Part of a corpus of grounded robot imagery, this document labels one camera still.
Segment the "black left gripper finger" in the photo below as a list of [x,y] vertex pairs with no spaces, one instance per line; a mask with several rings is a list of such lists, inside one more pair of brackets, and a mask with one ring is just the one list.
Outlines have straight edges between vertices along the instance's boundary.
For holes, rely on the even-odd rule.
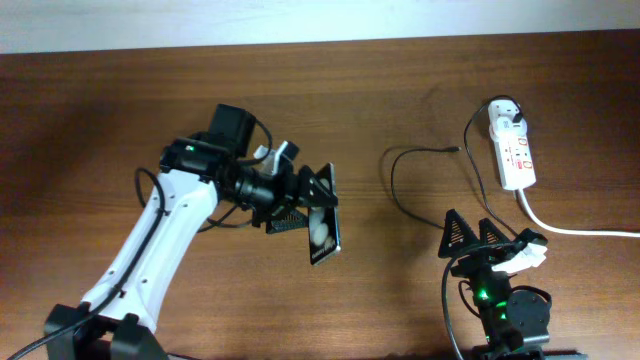
[[303,166],[298,173],[298,185],[299,206],[319,208],[338,206],[333,164],[326,164],[316,173],[309,166]]
[[296,208],[281,208],[277,211],[268,211],[265,215],[267,234],[306,228],[308,222],[308,216]]

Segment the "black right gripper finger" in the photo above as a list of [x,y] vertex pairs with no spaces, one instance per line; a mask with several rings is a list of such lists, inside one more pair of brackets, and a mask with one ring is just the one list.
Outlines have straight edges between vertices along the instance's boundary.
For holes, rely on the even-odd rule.
[[479,221],[480,244],[509,244],[510,239],[488,218]]
[[479,238],[464,218],[455,209],[448,210],[445,215],[445,226],[438,257],[441,259],[451,258],[461,251],[479,244]]

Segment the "black Galaxy flip phone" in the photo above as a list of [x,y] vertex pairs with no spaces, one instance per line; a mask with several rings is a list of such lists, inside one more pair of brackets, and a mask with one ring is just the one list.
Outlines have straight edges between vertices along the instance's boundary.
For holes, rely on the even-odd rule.
[[[333,163],[326,164],[316,177],[337,196],[336,175]],[[310,263],[317,266],[341,251],[338,208],[311,207],[308,209],[309,252]]]

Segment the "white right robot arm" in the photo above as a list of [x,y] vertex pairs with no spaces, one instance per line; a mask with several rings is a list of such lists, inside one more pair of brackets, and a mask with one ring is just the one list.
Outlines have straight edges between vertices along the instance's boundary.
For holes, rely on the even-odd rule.
[[509,239],[485,218],[475,234],[454,209],[445,215],[438,257],[448,261],[441,284],[445,326],[456,345],[447,303],[450,276],[470,288],[465,306],[481,321],[486,343],[472,349],[475,359],[543,359],[542,346],[550,341],[548,324],[552,297],[539,288],[512,286],[516,273],[537,267],[546,259],[548,240],[524,229]]

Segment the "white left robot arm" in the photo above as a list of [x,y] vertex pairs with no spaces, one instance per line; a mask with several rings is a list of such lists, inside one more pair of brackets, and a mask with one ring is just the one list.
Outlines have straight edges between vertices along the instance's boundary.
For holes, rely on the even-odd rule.
[[155,337],[166,292],[193,238],[222,226],[227,201],[269,234],[306,228],[310,262],[341,250],[333,164],[296,169],[292,142],[248,152],[259,120],[220,104],[205,131],[178,138],[161,156],[144,210],[115,260],[77,307],[57,305],[44,326],[50,359],[167,359]]

